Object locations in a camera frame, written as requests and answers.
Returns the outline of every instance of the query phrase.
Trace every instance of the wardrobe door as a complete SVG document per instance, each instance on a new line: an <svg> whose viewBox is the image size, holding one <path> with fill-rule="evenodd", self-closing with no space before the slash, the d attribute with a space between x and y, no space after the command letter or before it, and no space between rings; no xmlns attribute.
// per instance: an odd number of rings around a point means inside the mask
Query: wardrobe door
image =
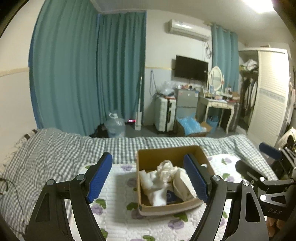
<svg viewBox="0 0 296 241"><path fill-rule="evenodd" d="M259 51L259 79L247 137L274 146L284 122L289 95L287 53Z"/></svg>

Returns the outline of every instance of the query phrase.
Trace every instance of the white suitcase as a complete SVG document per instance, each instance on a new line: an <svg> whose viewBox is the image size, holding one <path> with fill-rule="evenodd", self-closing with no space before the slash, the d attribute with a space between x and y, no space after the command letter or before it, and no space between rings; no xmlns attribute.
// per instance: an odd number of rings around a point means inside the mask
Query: white suitcase
<svg viewBox="0 0 296 241"><path fill-rule="evenodd" d="M158 97L155 100L154 124L158 131L172 131L176 114L176 100Z"/></svg>

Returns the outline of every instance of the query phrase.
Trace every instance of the metal screw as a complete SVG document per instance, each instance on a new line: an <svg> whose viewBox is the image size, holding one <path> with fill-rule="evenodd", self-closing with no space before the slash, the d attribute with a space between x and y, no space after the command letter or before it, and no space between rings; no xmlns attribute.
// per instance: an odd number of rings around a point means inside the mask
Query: metal screw
<svg viewBox="0 0 296 241"><path fill-rule="evenodd" d="M261 195L261 196L260 196L260 200L261 200L261 201L265 201L266 199L267 199L267 197L266 197L265 195Z"/></svg>
<svg viewBox="0 0 296 241"><path fill-rule="evenodd" d="M49 180L46 182L46 184L47 184L48 186L52 185L53 183L54 183L54 180L53 180L53 179L49 179Z"/></svg>
<svg viewBox="0 0 296 241"><path fill-rule="evenodd" d="M214 175L214 176L213 176L213 179L214 179L215 181L220 181L221 178L220 178L218 175Z"/></svg>
<svg viewBox="0 0 296 241"><path fill-rule="evenodd" d="M84 174L79 174L76 176L76 179L80 181L80 180L83 180L84 177L85 177Z"/></svg>
<svg viewBox="0 0 296 241"><path fill-rule="evenodd" d="M243 183L245 186L250 185L250 183L249 183L247 180L243 180L242 183Z"/></svg>

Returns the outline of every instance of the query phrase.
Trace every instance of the floral quilted mat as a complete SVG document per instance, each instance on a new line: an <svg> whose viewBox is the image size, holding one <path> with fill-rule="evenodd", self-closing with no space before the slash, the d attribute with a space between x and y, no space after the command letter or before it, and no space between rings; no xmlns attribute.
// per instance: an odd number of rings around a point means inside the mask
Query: floral quilted mat
<svg viewBox="0 0 296 241"><path fill-rule="evenodd" d="M214 172L229 182L240 183L237 157L221 154L208 157ZM85 173L89 165L80 173ZM91 204L94 217L107 241L189 241L206 205L167 216L142 216L138 210L136 164L113 164L100 196ZM226 228L231 200L226 200L215 240L221 240ZM70 228L74 240L81 240L72 215Z"/></svg>

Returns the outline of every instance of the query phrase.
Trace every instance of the television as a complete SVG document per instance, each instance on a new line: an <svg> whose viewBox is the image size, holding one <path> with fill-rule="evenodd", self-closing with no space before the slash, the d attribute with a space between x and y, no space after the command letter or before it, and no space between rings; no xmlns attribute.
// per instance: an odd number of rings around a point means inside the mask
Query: television
<svg viewBox="0 0 296 241"><path fill-rule="evenodd" d="M206 82L207 69L207 62L179 55L176 56L175 77Z"/></svg>

